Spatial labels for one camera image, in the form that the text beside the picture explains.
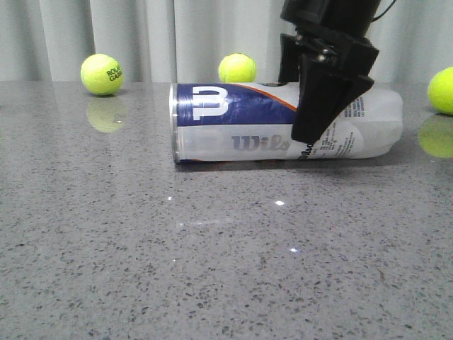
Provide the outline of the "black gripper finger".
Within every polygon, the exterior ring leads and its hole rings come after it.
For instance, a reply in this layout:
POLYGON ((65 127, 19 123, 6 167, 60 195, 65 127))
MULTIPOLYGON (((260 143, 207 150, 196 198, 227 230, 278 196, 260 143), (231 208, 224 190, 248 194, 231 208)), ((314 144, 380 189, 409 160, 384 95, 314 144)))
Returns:
POLYGON ((299 55, 300 46, 294 36, 288 34, 280 35, 280 70, 278 81, 280 83, 299 81, 299 55))
POLYGON ((291 138, 313 144, 330 124, 357 97, 372 88, 366 75, 337 67, 303 55, 299 58, 299 103, 291 138))

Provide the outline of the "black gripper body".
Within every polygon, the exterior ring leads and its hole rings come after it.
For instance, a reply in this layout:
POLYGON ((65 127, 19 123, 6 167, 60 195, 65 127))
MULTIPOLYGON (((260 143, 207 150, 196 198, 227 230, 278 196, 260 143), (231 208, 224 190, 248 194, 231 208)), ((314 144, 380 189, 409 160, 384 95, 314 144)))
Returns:
POLYGON ((379 54, 377 48, 365 37, 371 23, 348 21, 338 27, 301 21, 295 25, 300 39, 296 40, 296 57, 313 57, 345 72, 372 82, 369 73, 379 54))

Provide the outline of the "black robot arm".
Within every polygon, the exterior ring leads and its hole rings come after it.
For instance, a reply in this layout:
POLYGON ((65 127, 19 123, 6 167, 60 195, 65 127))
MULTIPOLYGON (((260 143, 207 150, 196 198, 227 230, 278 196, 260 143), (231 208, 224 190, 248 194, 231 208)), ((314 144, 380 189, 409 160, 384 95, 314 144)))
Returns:
POLYGON ((371 89, 379 54, 365 37, 378 1, 285 1, 280 17, 295 34, 280 36, 278 80, 297 82, 293 140, 311 144, 357 97, 371 89))

